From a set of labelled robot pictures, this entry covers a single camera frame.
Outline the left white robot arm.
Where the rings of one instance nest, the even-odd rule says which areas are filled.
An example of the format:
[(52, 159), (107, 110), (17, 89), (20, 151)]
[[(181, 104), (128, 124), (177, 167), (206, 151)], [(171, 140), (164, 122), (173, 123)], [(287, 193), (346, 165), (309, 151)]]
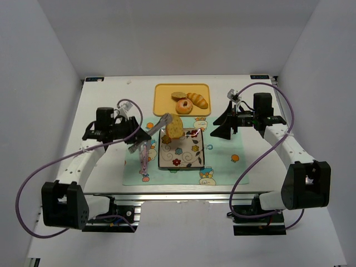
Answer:
[(78, 155), (73, 157), (59, 178), (42, 186), (44, 224), (82, 230), (89, 220), (97, 216), (115, 215), (112, 197), (85, 195), (83, 188), (112, 142), (123, 140), (133, 145), (150, 139), (135, 117), (116, 117), (113, 108), (98, 108), (95, 121), (85, 129)]

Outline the metal food tongs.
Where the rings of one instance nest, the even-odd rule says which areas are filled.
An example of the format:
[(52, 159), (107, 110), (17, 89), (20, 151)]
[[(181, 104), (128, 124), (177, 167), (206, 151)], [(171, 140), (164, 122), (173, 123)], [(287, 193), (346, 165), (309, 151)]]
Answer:
[[(168, 125), (172, 121), (172, 117), (169, 113), (165, 113), (158, 121), (157, 124), (153, 126), (150, 130), (146, 131), (152, 138), (152, 136), (158, 132), (162, 127)], [(128, 151), (132, 154), (134, 153), (144, 142), (135, 143), (128, 148)]]

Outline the herb bread slice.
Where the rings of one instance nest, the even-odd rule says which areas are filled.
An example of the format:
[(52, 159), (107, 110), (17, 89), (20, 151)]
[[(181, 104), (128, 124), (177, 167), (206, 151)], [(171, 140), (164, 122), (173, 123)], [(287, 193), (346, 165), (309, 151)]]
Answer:
[(171, 114), (172, 121), (166, 126), (166, 135), (170, 139), (179, 139), (184, 135), (183, 122), (180, 116)]

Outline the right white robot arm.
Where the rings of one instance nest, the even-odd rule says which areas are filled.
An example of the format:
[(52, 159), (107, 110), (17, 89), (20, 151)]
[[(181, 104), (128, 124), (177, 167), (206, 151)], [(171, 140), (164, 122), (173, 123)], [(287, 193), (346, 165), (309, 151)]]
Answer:
[(326, 207), (329, 204), (331, 167), (325, 161), (310, 156), (287, 133), (288, 126), (281, 116), (274, 115), (272, 95), (255, 93), (253, 109), (241, 109), (241, 97), (234, 90), (228, 93), (229, 105), (214, 121), (217, 127), (210, 135), (229, 140), (240, 127), (253, 127), (276, 151), (286, 168), (280, 191), (261, 194), (263, 211), (296, 210)]

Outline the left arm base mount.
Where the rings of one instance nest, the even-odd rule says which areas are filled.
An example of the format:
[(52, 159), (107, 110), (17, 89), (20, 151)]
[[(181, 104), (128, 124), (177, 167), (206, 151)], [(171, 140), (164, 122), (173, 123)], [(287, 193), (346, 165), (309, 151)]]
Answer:
[(88, 219), (82, 232), (134, 233), (135, 206), (122, 204), (113, 195), (86, 195)]

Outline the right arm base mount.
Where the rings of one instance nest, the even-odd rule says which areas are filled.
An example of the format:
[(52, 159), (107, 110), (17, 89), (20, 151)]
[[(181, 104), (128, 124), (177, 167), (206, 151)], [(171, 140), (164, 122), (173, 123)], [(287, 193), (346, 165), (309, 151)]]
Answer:
[(226, 216), (233, 220), (235, 236), (286, 235), (283, 214), (266, 216), (271, 210), (263, 210), (257, 197), (254, 197), (249, 205), (233, 205), (233, 211), (245, 216), (262, 215), (258, 218), (241, 218), (229, 211)]

